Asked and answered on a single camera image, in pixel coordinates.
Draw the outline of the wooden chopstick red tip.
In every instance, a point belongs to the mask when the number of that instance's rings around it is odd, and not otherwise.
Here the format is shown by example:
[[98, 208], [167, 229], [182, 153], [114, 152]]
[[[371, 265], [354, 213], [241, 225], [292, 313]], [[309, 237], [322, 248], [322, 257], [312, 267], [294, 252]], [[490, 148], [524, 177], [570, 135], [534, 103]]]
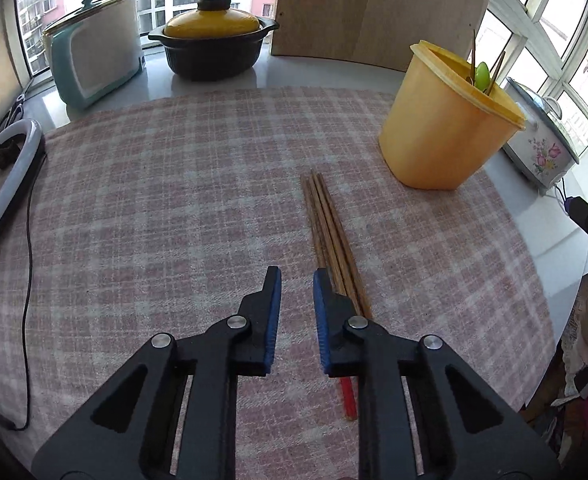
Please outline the wooden chopstick red tip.
[[315, 248], [315, 258], [319, 268], [327, 268], [327, 259], [325, 245], [317, 211], [315, 210], [315, 199], [313, 198], [311, 175], [303, 174], [300, 177], [301, 188], [303, 189], [303, 200], [305, 201], [308, 221], [311, 229], [313, 248]]
[[346, 260], [344, 259], [343, 252], [341, 251], [341, 240], [337, 235], [329, 206], [327, 206], [326, 199], [324, 198], [322, 193], [322, 188], [320, 188], [319, 181], [317, 180], [317, 173], [313, 172], [311, 174], [311, 177], [312, 182], [315, 184], [315, 188], [317, 189], [317, 192], [320, 195], [321, 205], [325, 215], [325, 221], [327, 222], [327, 226], [329, 227], [329, 232], [332, 239], [332, 252], [334, 254], [334, 256], [332, 257], [332, 262], [334, 263], [334, 288], [340, 295], [348, 297], [351, 300], [353, 307], [356, 310], [356, 313], [358, 315], [361, 315], [357, 310], [357, 305], [353, 302], [356, 296], [355, 291], [352, 288], [351, 281], [349, 281], [349, 269], [346, 264]]
[[343, 252], [344, 259], [346, 260], [346, 264], [349, 269], [349, 281], [351, 281], [352, 288], [355, 291], [356, 296], [353, 302], [357, 305], [357, 310], [361, 315], [363, 315], [365, 318], [368, 318], [369, 320], [372, 320], [373, 315], [371, 311], [371, 304], [369, 298], [367, 298], [367, 293], [365, 292], [361, 274], [358, 270], [355, 257], [353, 256], [353, 252], [350, 248], [343, 223], [341, 223], [341, 218], [339, 218], [334, 200], [322, 174], [317, 174], [317, 180], [319, 181], [320, 188], [322, 188], [322, 193], [326, 199], [327, 206], [329, 206], [335, 230], [339, 239], [341, 240], [341, 251]]
[[[320, 223], [320, 231], [322, 233], [323, 242], [325, 245], [326, 251], [326, 259], [327, 259], [327, 274], [330, 277], [330, 283], [334, 285], [334, 278], [333, 278], [333, 271], [334, 271], [334, 263], [332, 262], [332, 257], [334, 256], [332, 250], [332, 239], [329, 232], [329, 227], [327, 226], [327, 222], [325, 221], [324, 211], [321, 205], [320, 195], [315, 188], [315, 184], [312, 182], [311, 177], [311, 184], [312, 184], [312, 191], [313, 191], [313, 198], [315, 199], [315, 210], [317, 211]], [[352, 381], [349, 377], [342, 377], [341, 378], [341, 396], [343, 397], [343, 404], [344, 404], [344, 412], [345, 418], [349, 422], [354, 422], [357, 417], [357, 402], [355, 398], [355, 393], [353, 393], [352, 388]]]

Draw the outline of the white floral rice cooker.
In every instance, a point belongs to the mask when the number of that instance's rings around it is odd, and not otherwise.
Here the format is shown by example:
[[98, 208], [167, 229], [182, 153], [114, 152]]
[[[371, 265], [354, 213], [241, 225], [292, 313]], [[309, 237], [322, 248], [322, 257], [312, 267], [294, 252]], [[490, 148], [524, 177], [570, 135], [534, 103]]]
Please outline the white floral rice cooker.
[[526, 122], [525, 129], [503, 145], [503, 151], [539, 193], [544, 194], [579, 164], [574, 144], [561, 122], [561, 105], [511, 77], [507, 78], [504, 90], [522, 110]]

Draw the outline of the yellow plastic utensil holder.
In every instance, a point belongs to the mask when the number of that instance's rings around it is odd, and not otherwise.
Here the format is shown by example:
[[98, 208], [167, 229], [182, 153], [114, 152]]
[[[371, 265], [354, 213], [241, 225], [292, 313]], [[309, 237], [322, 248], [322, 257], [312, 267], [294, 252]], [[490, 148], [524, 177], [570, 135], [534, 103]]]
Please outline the yellow plastic utensil holder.
[[422, 40], [411, 46], [405, 78], [379, 134], [388, 168], [409, 188], [458, 188], [482, 168], [526, 118], [498, 84], [469, 83], [470, 63]]

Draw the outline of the green plastic utensil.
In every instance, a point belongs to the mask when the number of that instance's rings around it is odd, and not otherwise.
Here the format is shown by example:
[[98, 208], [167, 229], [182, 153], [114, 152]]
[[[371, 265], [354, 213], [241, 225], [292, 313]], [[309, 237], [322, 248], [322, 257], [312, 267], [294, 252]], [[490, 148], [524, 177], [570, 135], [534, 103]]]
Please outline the green plastic utensil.
[[491, 82], [492, 76], [490, 76], [488, 65], [485, 62], [480, 62], [475, 67], [474, 87], [481, 92], [486, 92]]

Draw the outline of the pink plaid tablecloth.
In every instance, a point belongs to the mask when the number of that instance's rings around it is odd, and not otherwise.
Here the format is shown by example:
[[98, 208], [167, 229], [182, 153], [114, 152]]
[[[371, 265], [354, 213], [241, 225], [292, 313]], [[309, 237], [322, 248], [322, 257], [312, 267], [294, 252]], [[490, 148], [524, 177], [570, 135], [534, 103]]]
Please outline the pink plaid tablecloth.
[[272, 373], [244, 378], [241, 479], [337, 479], [355, 424], [319, 361], [317, 266], [300, 177], [322, 174], [390, 333], [443, 338], [520, 408], [554, 350], [533, 257], [488, 174], [406, 188], [379, 151], [393, 97], [286, 88], [207, 92], [98, 113], [50, 132], [32, 201], [0, 238], [0, 412], [36, 450], [158, 332], [202, 333], [257, 290], [283, 289]]

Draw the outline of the large wooden board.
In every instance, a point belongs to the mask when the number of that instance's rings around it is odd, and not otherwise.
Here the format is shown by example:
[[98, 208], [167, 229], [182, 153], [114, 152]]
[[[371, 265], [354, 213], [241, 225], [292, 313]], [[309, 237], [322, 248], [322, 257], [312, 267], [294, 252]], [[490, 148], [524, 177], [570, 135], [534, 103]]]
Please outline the large wooden board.
[[406, 70], [426, 40], [466, 58], [489, 0], [277, 0], [272, 54]]

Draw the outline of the black scissors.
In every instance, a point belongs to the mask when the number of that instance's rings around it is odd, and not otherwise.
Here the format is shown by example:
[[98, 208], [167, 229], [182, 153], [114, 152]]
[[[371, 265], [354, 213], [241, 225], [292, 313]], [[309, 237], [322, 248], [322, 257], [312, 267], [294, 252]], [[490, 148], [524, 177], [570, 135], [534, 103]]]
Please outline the black scissors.
[[17, 120], [24, 117], [24, 94], [21, 93], [16, 97], [13, 104], [9, 107], [0, 121], [0, 133], [8, 126], [13, 125]]

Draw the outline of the black casserole pot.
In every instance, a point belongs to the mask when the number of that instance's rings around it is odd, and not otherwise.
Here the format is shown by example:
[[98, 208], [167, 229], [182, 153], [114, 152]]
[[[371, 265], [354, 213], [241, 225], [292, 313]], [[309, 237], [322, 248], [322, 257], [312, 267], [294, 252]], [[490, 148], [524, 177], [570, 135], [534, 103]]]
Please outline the black casserole pot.
[[258, 61], [262, 41], [280, 28], [271, 18], [258, 18], [259, 28], [247, 34], [209, 39], [179, 39], [157, 27], [147, 34], [165, 49], [175, 75], [190, 81], [218, 81], [246, 72]]

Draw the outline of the white teal electric cooker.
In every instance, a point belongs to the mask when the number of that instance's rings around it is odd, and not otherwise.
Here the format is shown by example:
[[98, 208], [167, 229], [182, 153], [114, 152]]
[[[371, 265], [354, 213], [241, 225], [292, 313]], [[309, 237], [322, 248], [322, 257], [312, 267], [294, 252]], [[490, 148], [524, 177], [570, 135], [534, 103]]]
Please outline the white teal electric cooker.
[[45, 57], [59, 97], [85, 110], [143, 72], [135, 0], [44, 36]]

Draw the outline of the yellow pot lid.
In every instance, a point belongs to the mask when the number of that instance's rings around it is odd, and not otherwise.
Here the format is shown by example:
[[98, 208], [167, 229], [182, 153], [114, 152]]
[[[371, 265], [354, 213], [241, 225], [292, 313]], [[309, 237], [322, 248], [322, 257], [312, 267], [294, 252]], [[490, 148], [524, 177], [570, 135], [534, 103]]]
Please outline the yellow pot lid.
[[258, 18], [231, 7], [231, 0], [198, 0], [195, 10], [172, 18], [164, 34], [179, 39], [213, 39], [257, 32]]

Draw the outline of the glass cooker lid teal knob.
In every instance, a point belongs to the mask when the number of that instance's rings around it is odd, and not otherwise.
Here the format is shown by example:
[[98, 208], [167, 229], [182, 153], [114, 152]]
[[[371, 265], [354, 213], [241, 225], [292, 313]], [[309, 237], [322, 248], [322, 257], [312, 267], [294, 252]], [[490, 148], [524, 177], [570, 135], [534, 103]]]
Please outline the glass cooker lid teal knob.
[[64, 15], [59, 20], [46, 25], [43, 29], [44, 36], [52, 36], [55, 32], [65, 29], [66, 27], [81, 22], [90, 16], [111, 10], [114, 6], [129, 0], [82, 0], [79, 9]]

